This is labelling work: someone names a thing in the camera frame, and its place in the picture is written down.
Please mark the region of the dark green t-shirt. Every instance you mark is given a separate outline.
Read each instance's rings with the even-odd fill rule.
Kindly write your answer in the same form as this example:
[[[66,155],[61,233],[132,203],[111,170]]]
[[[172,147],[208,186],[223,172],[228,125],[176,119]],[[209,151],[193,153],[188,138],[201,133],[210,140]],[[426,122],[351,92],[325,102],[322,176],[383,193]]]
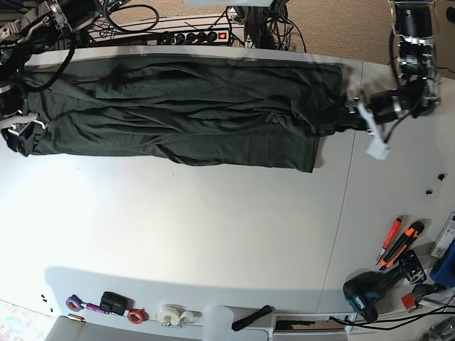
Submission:
[[[35,155],[157,156],[187,166],[314,169],[344,103],[340,65],[185,55],[72,62],[28,105]]]

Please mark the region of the orange black utility knife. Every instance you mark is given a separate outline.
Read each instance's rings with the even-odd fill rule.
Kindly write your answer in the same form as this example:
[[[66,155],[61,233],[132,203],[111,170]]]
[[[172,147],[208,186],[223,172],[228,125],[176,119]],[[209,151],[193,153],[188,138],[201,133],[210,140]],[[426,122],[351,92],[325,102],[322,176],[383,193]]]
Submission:
[[[401,256],[401,254],[418,238],[423,232],[425,225],[422,221],[416,221],[410,225],[392,246],[385,258],[380,262],[379,271],[389,269]]]

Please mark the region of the purple tape roll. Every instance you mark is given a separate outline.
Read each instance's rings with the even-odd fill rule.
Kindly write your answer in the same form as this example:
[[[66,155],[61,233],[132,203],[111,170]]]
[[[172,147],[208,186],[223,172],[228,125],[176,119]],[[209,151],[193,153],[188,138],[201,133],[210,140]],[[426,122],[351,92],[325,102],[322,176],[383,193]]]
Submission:
[[[79,312],[84,308],[83,302],[76,295],[68,297],[65,304],[73,312]]]

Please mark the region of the blue box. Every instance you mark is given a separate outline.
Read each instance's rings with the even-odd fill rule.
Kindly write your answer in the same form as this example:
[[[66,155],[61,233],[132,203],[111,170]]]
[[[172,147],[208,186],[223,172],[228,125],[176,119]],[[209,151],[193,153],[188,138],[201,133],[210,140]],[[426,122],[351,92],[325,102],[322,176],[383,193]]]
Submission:
[[[430,278],[435,283],[439,283],[446,288],[453,288],[455,285],[455,241],[450,245],[443,257],[435,263],[430,272]]]

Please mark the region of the red square tag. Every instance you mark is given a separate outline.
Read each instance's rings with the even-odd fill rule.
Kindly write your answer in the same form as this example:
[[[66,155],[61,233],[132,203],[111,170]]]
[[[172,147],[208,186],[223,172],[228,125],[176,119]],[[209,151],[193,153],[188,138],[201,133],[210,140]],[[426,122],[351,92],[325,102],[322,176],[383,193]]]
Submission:
[[[401,297],[401,301],[403,306],[405,307],[405,310],[412,310],[416,308],[416,303],[412,293],[408,293],[407,295]]]

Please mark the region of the red tape roll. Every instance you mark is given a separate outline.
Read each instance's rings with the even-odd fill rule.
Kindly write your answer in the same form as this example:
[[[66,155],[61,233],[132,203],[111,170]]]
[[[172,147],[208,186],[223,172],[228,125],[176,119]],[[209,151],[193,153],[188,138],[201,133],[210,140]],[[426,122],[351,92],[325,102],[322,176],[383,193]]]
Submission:
[[[131,309],[127,313],[127,319],[129,322],[139,325],[146,320],[144,309]]]

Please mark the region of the white plastic cup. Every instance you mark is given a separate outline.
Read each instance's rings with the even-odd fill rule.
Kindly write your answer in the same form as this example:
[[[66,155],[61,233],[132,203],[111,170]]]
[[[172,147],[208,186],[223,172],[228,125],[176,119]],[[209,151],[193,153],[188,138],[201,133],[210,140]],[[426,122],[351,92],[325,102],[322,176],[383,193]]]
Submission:
[[[203,311],[203,341],[228,341],[234,331],[233,311],[223,305],[213,305]]]

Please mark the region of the teal black cordless drill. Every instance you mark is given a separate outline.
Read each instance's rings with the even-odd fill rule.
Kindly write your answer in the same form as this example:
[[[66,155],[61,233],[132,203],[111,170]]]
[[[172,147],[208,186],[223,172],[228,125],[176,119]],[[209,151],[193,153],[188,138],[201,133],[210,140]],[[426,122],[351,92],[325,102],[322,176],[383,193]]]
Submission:
[[[396,267],[387,272],[368,271],[346,281],[343,294],[355,313],[360,314],[367,323],[374,323],[378,319],[376,303],[401,280],[407,280],[410,284],[421,284],[427,280],[414,250],[405,252]]]

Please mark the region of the black power strip red switch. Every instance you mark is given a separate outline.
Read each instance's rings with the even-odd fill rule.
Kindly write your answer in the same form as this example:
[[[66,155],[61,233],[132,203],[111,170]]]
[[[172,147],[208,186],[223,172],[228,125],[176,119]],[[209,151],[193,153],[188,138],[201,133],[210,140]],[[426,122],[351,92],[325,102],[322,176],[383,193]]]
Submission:
[[[227,31],[167,33],[156,41],[157,45],[224,45],[227,46]]]

